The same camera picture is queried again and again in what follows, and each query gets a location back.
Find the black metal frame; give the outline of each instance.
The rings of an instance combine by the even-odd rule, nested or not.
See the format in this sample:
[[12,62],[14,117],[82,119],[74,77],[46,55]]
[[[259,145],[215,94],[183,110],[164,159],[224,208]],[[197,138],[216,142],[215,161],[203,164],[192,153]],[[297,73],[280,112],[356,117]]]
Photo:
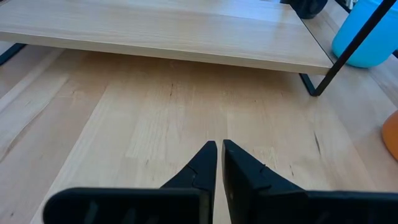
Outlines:
[[8,50],[6,50],[3,54],[0,55],[0,66],[10,60],[16,53],[22,50],[26,44],[14,44]]
[[351,43],[349,43],[347,48],[337,59],[335,64],[329,69],[324,79],[316,88],[314,87],[310,77],[307,74],[300,73],[300,77],[311,96],[320,96],[323,93],[325,88],[336,76],[338,71],[340,71],[342,66],[347,62],[347,60],[351,57],[351,55],[355,52],[355,50],[362,44],[365,38],[376,27],[376,25],[380,22],[380,20],[384,17],[384,15],[386,15],[388,10],[392,7],[392,5],[394,5],[396,1],[397,0],[383,0],[380,6],[374,11],[374,13],[365,23],[365,25],[363,25],[361,30],[356,34]]

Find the table top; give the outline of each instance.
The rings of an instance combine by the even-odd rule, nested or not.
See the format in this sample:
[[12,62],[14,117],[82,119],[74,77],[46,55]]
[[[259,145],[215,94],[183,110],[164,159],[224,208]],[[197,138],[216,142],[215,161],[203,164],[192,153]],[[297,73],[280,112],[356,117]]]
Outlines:
[[10,0],[0,39],[320,75],[332,66],[289,5],[263,1]]

